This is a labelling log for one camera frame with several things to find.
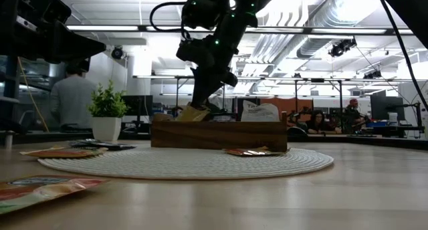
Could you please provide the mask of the dark blue blackcurrant tea packet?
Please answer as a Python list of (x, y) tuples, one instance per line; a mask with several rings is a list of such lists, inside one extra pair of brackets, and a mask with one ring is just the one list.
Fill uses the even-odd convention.
[(136, 148), (133, 145), (129, 144), (116, 144), (116, 143), (109, 143), (109, 142), (101, 142), (101, 141), (83, 141), (84, 144), (88, 146), (94, 146), (98, 148), (107, 148), (108, 150), (130, 150), (133, 148)]
[(72, 148), (100, 148), (94, 139), (71, 140), (68, 145)]

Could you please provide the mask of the white orange tea packet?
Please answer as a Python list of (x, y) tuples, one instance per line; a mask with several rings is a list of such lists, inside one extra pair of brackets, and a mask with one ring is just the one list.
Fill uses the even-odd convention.
[(243, 101), (242, 122), (279, 122), (278, 108), (273, 104), (256, 105), (253, 102)]

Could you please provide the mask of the black workstation frame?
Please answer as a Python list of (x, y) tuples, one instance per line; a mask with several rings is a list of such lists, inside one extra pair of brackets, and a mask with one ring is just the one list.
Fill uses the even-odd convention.
[(226, 98), (337, 98), (342, 108), (346, 95), (345, 79), (324, 78), (269, 78), (238, 77), (237, 92), (228, 92), (222, 86)]

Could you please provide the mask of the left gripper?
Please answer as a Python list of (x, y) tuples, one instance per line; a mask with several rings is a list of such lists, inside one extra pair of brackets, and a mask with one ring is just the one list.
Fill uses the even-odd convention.
[(104, 43), (65, 26), (70, 15), (61, 0), (0, 0), (0, 54), (59, 64), (105, 51)]

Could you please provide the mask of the silver ventilation duct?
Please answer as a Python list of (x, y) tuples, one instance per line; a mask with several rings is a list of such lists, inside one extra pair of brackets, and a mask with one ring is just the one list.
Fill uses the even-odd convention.
[(353, 27), (377, 8), (378, 0), (327, 0), (309, 27)]

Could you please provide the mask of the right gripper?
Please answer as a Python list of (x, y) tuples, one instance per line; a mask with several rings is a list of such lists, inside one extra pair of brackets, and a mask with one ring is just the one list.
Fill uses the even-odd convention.
[(236, 86), (238, 79), (230, 70), (232, 57), (239, 50), (239, 36), (208, 35), (203, 39), (184, 39), (180, 42), (176, 56), (197, 65), (191, 71), (194, 88), (191, 106), (202, 109), (204, 101), (224, 84)]

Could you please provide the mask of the white round woven placemat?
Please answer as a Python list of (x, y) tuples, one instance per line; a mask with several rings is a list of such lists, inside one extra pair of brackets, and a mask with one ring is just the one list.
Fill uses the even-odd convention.
[(40, 158), (38, 162), (68, 173), (99, 177), (214, 181), (312, 173), (329, 167), (334, 159), (301, 148), (276, 156), (233, 156), (222, 150), (140, 146), (86, 158)]

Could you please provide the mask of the black metal table frame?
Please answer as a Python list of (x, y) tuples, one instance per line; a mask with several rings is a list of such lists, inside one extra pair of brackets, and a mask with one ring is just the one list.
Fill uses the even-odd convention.
[[(79, 140), (92, 138), (90, 133), (62, 133), (62, 132), (32, 132), (28, 134), (14, 134), (12, 144), (31, 144), (42, 142), (60, 142), (69, 140)], [(371, 146), (385, 146), (392, 148), (406, 148), (412, 150), (428, 151), (428, 140), (407, 139), (407, 138), (377, 138), (377, 137), (359, 137), (345, 135), (309, 135), (309, 136), (289, 136), (288, 142), (307, 142), (307, 143), (349, 143), (365, 144)]]

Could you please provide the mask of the orange partition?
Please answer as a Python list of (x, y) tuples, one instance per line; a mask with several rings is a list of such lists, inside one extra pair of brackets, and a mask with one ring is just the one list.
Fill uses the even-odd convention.
[(299, 98), (262, 98), (262, 104), (273, 104), (278, 109), (279, 117), (282, 118), (282, 112), (288, 114), (294, 112), (302, 112), (305, 107), (313, 109), (313, 99), (299, 99)]

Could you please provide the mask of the person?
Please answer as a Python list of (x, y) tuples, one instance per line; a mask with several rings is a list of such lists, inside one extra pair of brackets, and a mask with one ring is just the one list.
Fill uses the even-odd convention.
[(308, 134), (341, 134), (338, 127), (329, 126), (325, 122), (325, 115), (322, 111), (313, 111), (310, 119), (306, 121), (306, 132)]
[(349, 101), (348, 106), (344, 109), (345, 130), (349, 133), (361, 130), (365, 127), (366, 116), (358, 111), (358, 100), (353, 98)]
[(60, 128), (92, 128), (92, 115), (88, 106), (92, 104), (94, 82), (83, 77), (82, 70), (74, 64), (66, 64), (66, 77), (56, 82), (50, 92), (50, 112), (59, 122)]

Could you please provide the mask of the black overhead light beam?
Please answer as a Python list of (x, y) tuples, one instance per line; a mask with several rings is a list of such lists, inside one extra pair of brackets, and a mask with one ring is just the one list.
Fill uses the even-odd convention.
[[(177, 25), (159, 26), (159, 30), (149, 25), (68, 25), (67, 28), (77, 32), (155, 32), (166, 33), (178, 31)], [(363, 27), (247, 27), (246, 33), (252, 34), (303, 34), (303, 35), (394, 35), (393, 28)]]

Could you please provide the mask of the black desk monitor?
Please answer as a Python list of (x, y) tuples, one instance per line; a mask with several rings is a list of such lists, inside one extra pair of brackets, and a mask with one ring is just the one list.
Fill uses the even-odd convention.
[(128, 107), (126, 116), (152, 116), (152, 96), (123, 96), (122, 99)]
[(373, 120), (388, 120), (389, 113), (397, 113), (398, 121), (405, 120), (404, 102), (400, 97), (372, 95), (370, 105)]

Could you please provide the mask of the wooden three-compartment tea box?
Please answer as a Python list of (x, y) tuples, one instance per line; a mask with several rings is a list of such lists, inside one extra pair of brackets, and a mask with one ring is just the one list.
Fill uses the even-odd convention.
[(287, 126), (283, 122), (215, 122), (207, 117), (201, 122), (153, 120), (151, 146), (213, 150), (264, 146), (275, 152), (288, 148)]

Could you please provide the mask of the small green potted plant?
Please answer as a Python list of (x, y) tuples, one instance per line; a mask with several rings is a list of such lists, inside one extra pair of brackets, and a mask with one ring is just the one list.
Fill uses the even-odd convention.
[(122, 98), (125, 91), (115, 91), (114, 82), (108, 81), (91, 94), (92, 103), (88, 110), (92, 116), (92, 134), (95, 140), (116, 141), (120, 135), (122, 118), (128, 110)]

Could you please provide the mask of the orange peach tea packet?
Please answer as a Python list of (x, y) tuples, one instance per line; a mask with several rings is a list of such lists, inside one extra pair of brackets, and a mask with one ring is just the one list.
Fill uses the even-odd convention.
[(0, 182), (0, 215), (85, 191), (106, 180), (77, 176), (35, 175)]
[(210, 109), (206, 106), (194, 108), (188, 103), (183, 111), (176, 117), (178, 122), (201, 122), (210, 114)]
[(104, 154), (107, 151), (107, 148), (57, 147), (43, 150), (20, 152), (20, 154), (37, 158), (84, 158)]
[(224, 153), (230, 154), (233, 156), (242, 156), (242, 157), (249, 157), (249, 156), (281, 156), (284, 154), (287, 154), (291, 148), (285, 149), (285, 151), (271, 151), (267, 147), (259, 147), (259, 148), (229, 148), (224, 149)]

